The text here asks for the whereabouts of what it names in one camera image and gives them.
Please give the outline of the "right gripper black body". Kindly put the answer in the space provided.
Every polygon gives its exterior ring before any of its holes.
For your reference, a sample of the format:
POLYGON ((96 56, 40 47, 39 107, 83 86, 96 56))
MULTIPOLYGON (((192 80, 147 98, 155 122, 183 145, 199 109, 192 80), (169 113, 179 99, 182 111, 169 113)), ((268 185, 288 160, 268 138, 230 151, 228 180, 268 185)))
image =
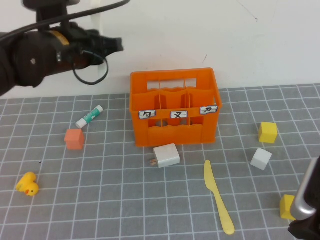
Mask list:
POLYGON ((288 231, 299 240, 320 240, 320 222, 315 218, 295 220, 288 231))

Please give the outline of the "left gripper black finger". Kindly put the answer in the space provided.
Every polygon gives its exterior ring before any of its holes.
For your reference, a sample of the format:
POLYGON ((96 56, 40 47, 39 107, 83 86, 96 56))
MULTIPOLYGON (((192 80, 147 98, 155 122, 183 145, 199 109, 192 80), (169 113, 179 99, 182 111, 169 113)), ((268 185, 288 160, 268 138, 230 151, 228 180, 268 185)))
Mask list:
POLYGON ((101 54, 114 54, 118 52, 123 52, 123 39, 121 37, 110 38, 101 36, 100 37, 100 47, 99 52, 101 54))

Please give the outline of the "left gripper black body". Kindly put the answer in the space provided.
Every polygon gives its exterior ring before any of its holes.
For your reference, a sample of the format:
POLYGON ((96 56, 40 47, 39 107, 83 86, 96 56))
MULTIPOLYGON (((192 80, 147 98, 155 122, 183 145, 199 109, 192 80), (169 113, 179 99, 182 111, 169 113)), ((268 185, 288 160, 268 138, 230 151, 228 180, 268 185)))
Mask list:
POLYGON ((70 22, 67 26, 61 24, 58 31, 70 44, 67 60, 76 70, 104 63, 107 52, 103 37, 97 29, 84 29, 77 23, 70 22))

